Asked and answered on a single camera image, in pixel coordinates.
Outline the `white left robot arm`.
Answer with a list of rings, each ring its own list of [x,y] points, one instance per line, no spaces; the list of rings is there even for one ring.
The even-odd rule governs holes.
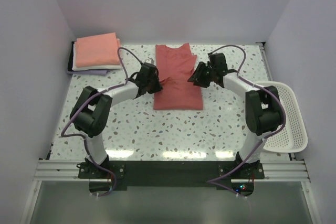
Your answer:
[[[127,78],[125,84],[101,91],[91,86],[84,88],[71,111],[69,123],[79,131],[72,136],[83,138],[86,160],[92,163],[90,171],[93,175],[103,178],[109,171],[109,156],[104,147],[102,132],[106,128],[112,106],[161,90],[159,70],[147,62],[142,63],[140,71]]]

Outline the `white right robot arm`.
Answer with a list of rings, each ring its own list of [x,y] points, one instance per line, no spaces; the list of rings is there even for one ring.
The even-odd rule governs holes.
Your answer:
[[[208,62],[200,62],[188,82],[202,88],[214,82],[244,99],[248,134],[236,154],[234,173],[239,178],[246,178],[253,171],[251,164],[260,161],[260,153],[268,138],[286,125],[277,88],[257,85],[243,78],[237,70],[229,69],[223,53],[209,53]]]

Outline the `red t-shirt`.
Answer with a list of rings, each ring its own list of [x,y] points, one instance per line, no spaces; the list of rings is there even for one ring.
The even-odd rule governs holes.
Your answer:
[[[201,88],[188,82],[197,59],[190,45],[156,45],[155,59],[163,89],[154,94],[154,110],[202,110]]]

